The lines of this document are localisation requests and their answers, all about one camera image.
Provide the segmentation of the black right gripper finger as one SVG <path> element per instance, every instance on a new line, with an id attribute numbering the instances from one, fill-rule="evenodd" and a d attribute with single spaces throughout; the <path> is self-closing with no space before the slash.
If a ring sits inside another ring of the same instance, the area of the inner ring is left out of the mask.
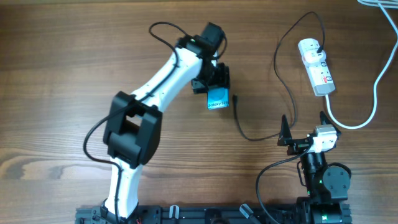
<path id="1" fill-rule="evenodd" d="M 288 146 L 292 143 L 292 141 L 293 139 L 289 128 L 289 123 L 287 121 L 286 115 L 283 114 L 277 145 Z"/>
<path id="2" fill-rule="evenodd" d="M 341 135 L 341 131 L 328 119 L 328 116 L 325 114 L 324 111 L 320 112 L 320 122 L 322 125 L 326 125 L 326 124 L 332 125 L 336 131 L 336 135 L 337 136 Z"/>

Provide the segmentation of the blue screen Galaxy smartphone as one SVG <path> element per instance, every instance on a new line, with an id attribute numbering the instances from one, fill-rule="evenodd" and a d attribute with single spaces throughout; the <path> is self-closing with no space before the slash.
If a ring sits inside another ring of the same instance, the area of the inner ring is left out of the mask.
<path id="1" fill-rule="evenodd" d="M 207 93 L 207 108 L 215 110 L 229 106 L 229 90 L 227 88 L 216 88 Z"/>

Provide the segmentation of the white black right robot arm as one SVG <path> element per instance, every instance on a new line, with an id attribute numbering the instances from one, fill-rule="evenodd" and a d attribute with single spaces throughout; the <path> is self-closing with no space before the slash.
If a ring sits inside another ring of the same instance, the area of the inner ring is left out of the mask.
<path id="1" fill-rule="evenodd" d="M 351 170 L 344 164 L 327 163 L 325 153 L 336 147 L 341 131 L 320 112 L 320 125 L 302 139 L 294 139 L 285 115 L 282 116 L 278 146 L 287 146 L 289 156 L 299 156 L 299 179 L 307 189 L 295 207 L 296 223 L 352 223 L 351 210 L 345 201 L 351 183 Z"/>

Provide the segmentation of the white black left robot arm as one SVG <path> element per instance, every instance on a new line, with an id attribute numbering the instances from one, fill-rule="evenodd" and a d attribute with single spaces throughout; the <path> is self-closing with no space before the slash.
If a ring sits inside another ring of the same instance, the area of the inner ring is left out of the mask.
<path id="1" fill-rule="evenodd" d="M 162 129 L 163 113 L 190 83 L 195 94 L 207 95 L 207 108 L 216 110 L 229 105 L 229 67 L 220 63 L 227 46 L 222 28 L 207 23 L 200 35 L 185 34 L 175 45 L 166 43 L 172 54 L 163 67 L 143 86 L 132 93 L 118 92 L 109 113 L 86 134 L 88 140 L 101 125 L 108 160 L 88 155 L 92 161 L 112 167 L 109 196 L 100 206 L 100 219 L 106 223 L 141 223 L 137 196 L 143 167 L 155 154 Z"/>

